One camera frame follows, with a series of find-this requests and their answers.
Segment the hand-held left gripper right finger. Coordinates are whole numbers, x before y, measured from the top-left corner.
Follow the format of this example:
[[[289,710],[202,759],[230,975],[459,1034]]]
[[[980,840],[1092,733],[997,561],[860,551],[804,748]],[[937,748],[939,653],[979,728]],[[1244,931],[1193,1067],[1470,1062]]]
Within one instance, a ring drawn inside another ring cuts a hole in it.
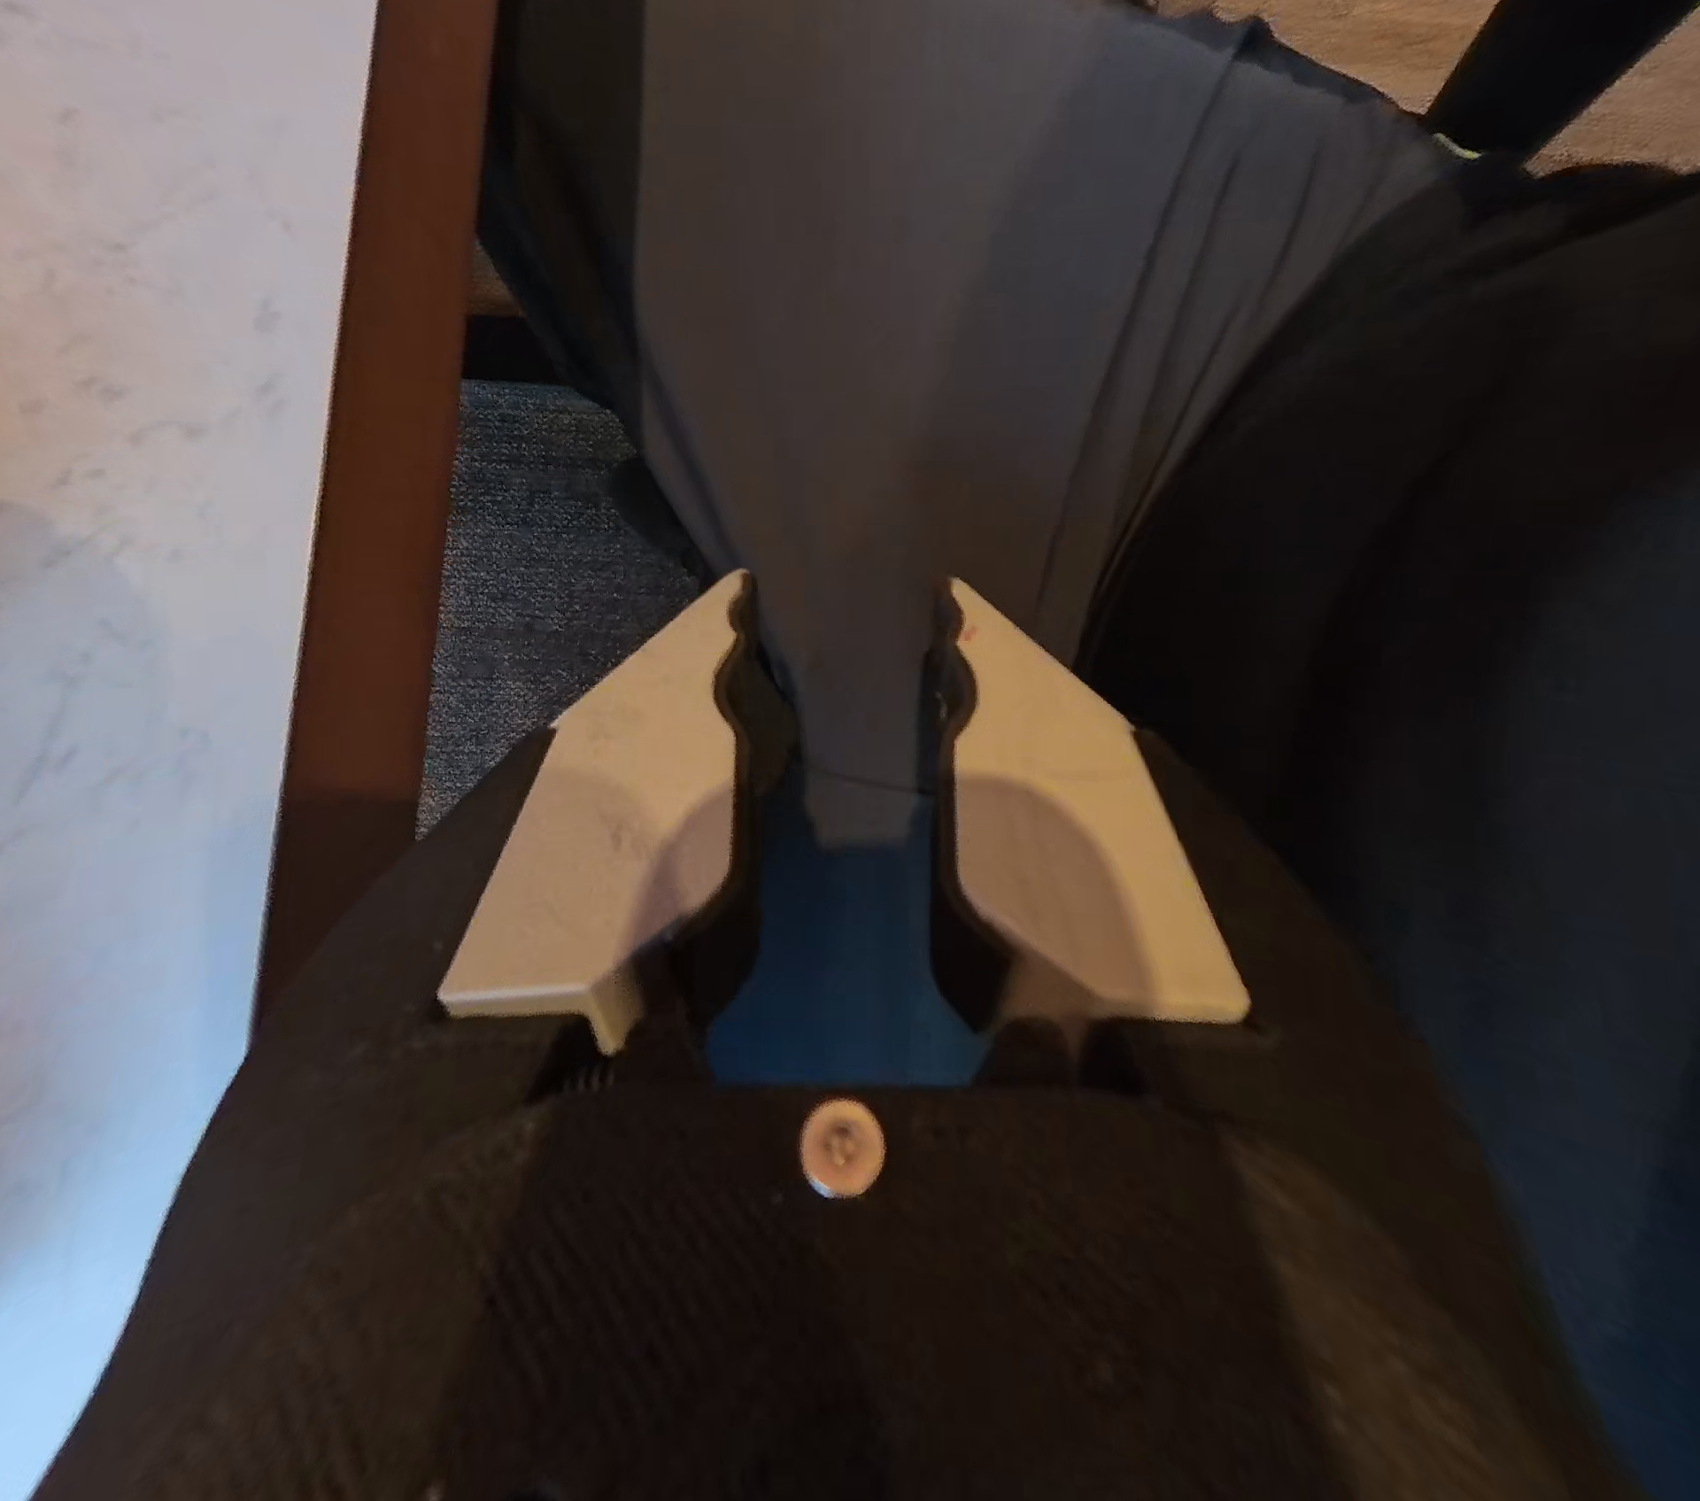
[[[972,1033],[1241,1027],[1247,989],[1134,727],[961,578],[937,600],[930,964]]]

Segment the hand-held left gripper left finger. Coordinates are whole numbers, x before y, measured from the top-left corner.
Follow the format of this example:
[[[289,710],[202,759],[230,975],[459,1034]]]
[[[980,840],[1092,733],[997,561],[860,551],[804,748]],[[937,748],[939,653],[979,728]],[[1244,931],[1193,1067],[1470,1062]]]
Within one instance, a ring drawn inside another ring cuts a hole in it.
[[[760,923],[752,626],[736,570],[550,725],[437,987],[448,1017],[581,1017],[611,1056],[650,1011],[726,1012]]]

